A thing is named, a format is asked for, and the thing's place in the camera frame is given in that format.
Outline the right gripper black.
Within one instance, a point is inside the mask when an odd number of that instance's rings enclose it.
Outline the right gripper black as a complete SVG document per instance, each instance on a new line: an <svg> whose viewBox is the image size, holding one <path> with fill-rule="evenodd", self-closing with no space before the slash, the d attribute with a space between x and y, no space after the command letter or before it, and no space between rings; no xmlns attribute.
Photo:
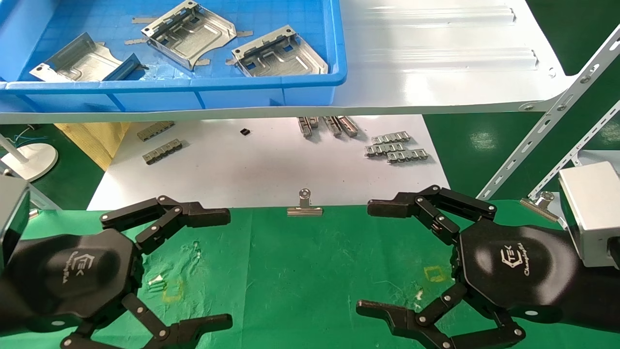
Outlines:
<svg viewBox="0 0 620 349"><path fill-rule="evenodd" d="M445 212L472 222L494 220L496 215L496 206L437 185L399 192L392 200L372 199L366 210L374 217L414 217L446 245L457 243L460 228ZM459 236L459 258L467 285L492 307L495 328L447 336L436 326L468 297L469 288L461 283L420 312L359 300L356 313L384 320L393 336L415 340L426 349L507 349L526 337L510 315L540 323L564 320L565 294L580 268L564 232L533 225L474 224Z"/></svg>

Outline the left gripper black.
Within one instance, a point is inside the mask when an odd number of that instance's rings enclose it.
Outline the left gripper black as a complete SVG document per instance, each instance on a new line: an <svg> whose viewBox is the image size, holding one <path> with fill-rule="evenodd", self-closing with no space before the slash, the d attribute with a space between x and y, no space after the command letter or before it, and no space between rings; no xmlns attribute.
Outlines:
<svg viewBox="0 0 620 349"><path fill-rule="evenodd" d="M209 332L233 326L230 314L181 320L166 326L135 295L148 255L184 227L224 226L228 208L154 197L104 213L98 234L22 240L10 258L10 332L56 332L77 327L62 349L117 349L91 339L125 310L152 335L144 349L194 349ZM120 233L149 224L133 241Z"/></svg>

